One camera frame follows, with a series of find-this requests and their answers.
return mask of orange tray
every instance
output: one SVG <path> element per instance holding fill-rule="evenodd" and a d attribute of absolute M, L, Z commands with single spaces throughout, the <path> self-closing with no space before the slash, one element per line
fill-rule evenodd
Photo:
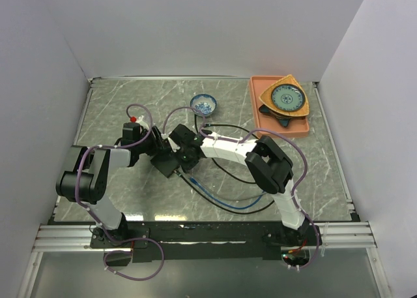
<path fill-rule="evenodd" d="M 287 137 L 306 137 L 308 136 L 308 131 L 310 130 L 307 117 L 291 119 L 288 127 L 283 127 L 278 123 L 278 121 L 275 118 L 269 115 L 262 114 L 258 110 L 259 107 L 263 105 L 263 103 L 259 100 L 259 96 L 269 86 L 271 86 L 273 83 L 279 81 L 282 78 L 283 76 L 262 75 L 255 75 L 250 78 L 249 90 L 250 98 L 252 101 L 253 116 L 255 117 L 255 126 L 256 128 L 267 128 L 269 130 L 273 130 Z M 261 137 L 262 135 L 267 135 L 276 138 L 275 135 L 263 132 L 256 132 L 256 135 L 258 137 Z"/>

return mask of tabletop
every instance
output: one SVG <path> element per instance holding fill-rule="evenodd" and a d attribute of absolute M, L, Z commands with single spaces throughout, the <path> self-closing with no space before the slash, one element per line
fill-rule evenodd
<path fill-rule="evenodd" d="M 309 100 L 310 131 L 308 137 L 292 139 L 304 152 L 309 165 L 308 174 L 298 187 L 300 203 L 314 220 L 350 220 L 347 196 L 317 90 L 311 82 L 301 83 L 301 86 Z M 162 123 L 171 110 L 179 106 L 189 106 L 191 98 L 199 93 L 210 94 L 218 102 L 216 111 L 207 119 L 209 123 L 234 124 L 248 130 L 255 127 L 247 79 L 98 79 L 93 80 L 91 84 L 91 94 L 86 102 L 85 117 L 80 123 L 77 144 L 112 145 L 121 137 L 123 123 L 129 120 L 125 110 L 131 103 L 140 103 L 148 107 L 154 125 L 162 129 Z M 144 114 L 139 108 L 132 108 L 131 113 L 135 116 Z M 171 116 L 167 130 L 174 129 L 180 123 L 193 128 L 194 114 L 190 110 L 177 111 Z M 246 132 L 236 128 L 216 127 L 212 130 L 236 138 L 246 135 Z M 297 179 L 303 169 L 301 158 L 283 140 L 275 141 L 293 161 L 294 178 Z M 247 167 L 221 159 L 218 159 L 218 162 L 232 174 L 253 181 Z M 216 167 L 210 159 L 200 160 L 191 174 L 213 194 L 236 200 L 227 203 L 237 207 L 253 201 L 237 200 L 261 194 L 258 186 L 236 181 Z M 119 168 L 110 172 L 106 193 L 128 220 L 280 219 L 274 204 L 252 215 L 234 215 L 223 211 L 198 196 L 180 177 L 164 177 L 151 165 L 147 155 L 141 155 L 134 167 Z M 253 207 L 243 211 L 260 209 L 271 200 L 270 195 L 266 194 Z M 80 206 L 61 198 L 55 209 L 55 221 L 91 221 L 91 218 Z"/>

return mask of wooden tray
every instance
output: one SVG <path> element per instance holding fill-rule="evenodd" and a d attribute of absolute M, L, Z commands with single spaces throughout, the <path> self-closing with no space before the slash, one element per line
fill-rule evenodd
<path fill-rule="evenodd" d="M 283 76 L 260 75 L 255 75 L 250 78 L 249 91 L 252 101 L 253 117 L 255 118 L 255 126 L 256 128 L 267 128 L 269 130 L 273 130 L 287 137 L 306 137 L 308 136 L 308 131 L 310 130 L 307 117 L 291 119 L 288 127 L 282 127 L 275 118 L 262 114 L 258 111 L 259 107 L 263 105 L 263 103 L 259 100 L 259 96 L 273 83 L 282 78 Z M 258 137 L 267 135 L 276 138 L 275 135 L 271 135 L 269 133 L 257 132 L 256 134 Z"/>

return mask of blue tube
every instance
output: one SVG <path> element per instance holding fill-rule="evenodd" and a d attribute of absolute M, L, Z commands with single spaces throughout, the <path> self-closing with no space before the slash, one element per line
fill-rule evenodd
<path fill-rule="evenodd" d="M 217 199 L 216 197 L 214 197 L 203 186 L 201 186 L 200 183 L 198 183 L 193 177 L 190 177 L 190 181 L 191 181 L 191 183 L 197 185 L 208 197 L 210 197 L 214 201 L 220 203 L 221 205 L 224 205 L 225 207 L 228 207 L 228 208 L 231 208 L 231 209 L 245 210 L 247 208 L 250 208 L 250 207 L 254 206 L 262 198 L 262 196 L 263 196 L 262 194 L 259 195 L 259 197 L 256 198 L 256 200 L 254 202 L 252 202 L 250 205 L 247 205 L 245 207 L 235 207 L 233 205 L 228 205 L 227 203 L 224 203 L 224 202 L 220 201 L 219 199 Z"/>

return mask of blue and white bowl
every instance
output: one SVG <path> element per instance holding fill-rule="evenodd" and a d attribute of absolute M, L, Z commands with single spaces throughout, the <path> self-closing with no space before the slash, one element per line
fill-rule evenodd
<path fill-rule="evenodd" d="M 217 101 L 213 96 L 208 94 L 198 94 L 191 99 L 190 107 L 201 111 L 206 117 L 208 117 L 216 109 Z M 198 112 L 194 111 L 194 113 L 198 116 L 201 116 L 201 114 Z"/>

